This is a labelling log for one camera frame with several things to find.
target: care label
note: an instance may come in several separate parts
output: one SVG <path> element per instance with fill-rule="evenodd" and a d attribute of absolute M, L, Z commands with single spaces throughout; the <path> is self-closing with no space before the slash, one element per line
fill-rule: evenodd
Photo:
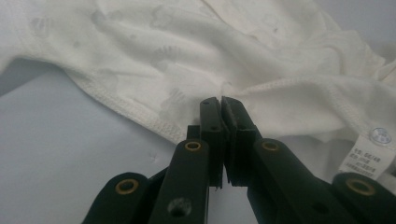
<path fill-rule="evenodd" d="M 379 146 L 359 136 L 355 146 L 350 150 L 341 164 L 340 172 L 353 172 L 377 179 L 393 162 L 396 152 Z"/>

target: white garment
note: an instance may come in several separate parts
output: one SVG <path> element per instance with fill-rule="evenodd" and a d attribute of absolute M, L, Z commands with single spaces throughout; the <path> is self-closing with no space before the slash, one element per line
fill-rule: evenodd
<path fill-rule="evenodd" d="M 221 95 L 241 100 L 263 136 L 356 140 L 380 127 L 396 139 L 396 62 L 311 0 L 0 7 L 0 70 L 15 57 L 58 64 L 93 98 L 174 143 L 198 122 L 198 103 Z"/>

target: clamp jaw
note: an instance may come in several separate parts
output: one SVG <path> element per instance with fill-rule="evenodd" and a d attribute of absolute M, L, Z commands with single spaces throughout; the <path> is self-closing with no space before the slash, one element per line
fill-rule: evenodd
<path fill-rule="evenodd" d="M 168 168 L 151 178 L 117 175 L 94 200 L 83 223 L 206 223 L 208 187 L 247 187 L 259 223 L 396 223 L 396 197 L 358 174 L 332 184 L 314 177 L 283 143 L 262 138 L 241 102 L 200 104 Z"/>

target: hole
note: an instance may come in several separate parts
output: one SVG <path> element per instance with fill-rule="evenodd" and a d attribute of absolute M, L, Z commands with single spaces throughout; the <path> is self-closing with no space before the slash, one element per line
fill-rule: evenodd
<path fill-rule="evenodd" d="M 197 151 L 201 148 L 201 144 L 199 142 L 189 142 L 184 146 L 184 148 L 189 151 Z"/>
<path fill-rule="evenodd" d="M 172 217 L 186 217 L 191 213 L 191 200 L 176 198 L 168 204 L 168 212 Z"/>
<path fill-rule="evenodd" d="M 272 142 L 263 142 L 262 148 L 267 149 L 269 151 L 277 151 L 279 149 L 279 146 Z"/>
<path fill-rule="evenodd" d="M 315 202 L 314 204 L 312 204 L 312 208 L 321 214 L 329 213 L 329 208 L 326 205 L 324 205 L 323 203 Z"/>
<path fill-rule="evenodd" d="M 129 190 L 134 187 L 134 182 L 124 182 L 120 184 L 120 189 L 121 190 Z"/>
<path fill-rule="evenodd" d="M 121 180 L 116 185 L 116 192 L 121 195 L 130 194 L 130 193 L 133 193 L 135 190 L 137 190 L 138 187 L 139 187 L 139 182 L 137 182 L 137 180 L 124 179 L 124 180 Z"/>
<path fill-rule="evenodd" d="M 361 195 L 371 196 L 375 194 L 375 188 L 371 184 L 360 179 L 348 179 L 346 185 Z"/>

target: brass grommet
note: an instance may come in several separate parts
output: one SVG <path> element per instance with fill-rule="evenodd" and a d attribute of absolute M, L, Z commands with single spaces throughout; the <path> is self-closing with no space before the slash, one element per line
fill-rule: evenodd
<path fill-rule="evenodd" d="M 133 193 L 139 187 L 139 182 L 135 179 L 124 179 L 116 185 L 116 192 L 121 195 Z"/>
<path fill-rule="evenodd" d="M 279 150 L 279 145 L 272 142 L 262 142 L 262 148 L 269 151 L 277 151 Z"/>
<path fill-rule="evenodd" d="M 184 148 L 186 148 L 188 151 L 197 151 L 201 149 L 201 143 L 199 142 L 188 142 L 186 145 L 184 145 Z"/>
<path fill-rule="evenodd" d="M 365 195 L 365 196 L 375 195 L 375 188 L 364 180 L 349 178 L 346 180 L 346 185 L 350 189 L 361 195 Z"/>

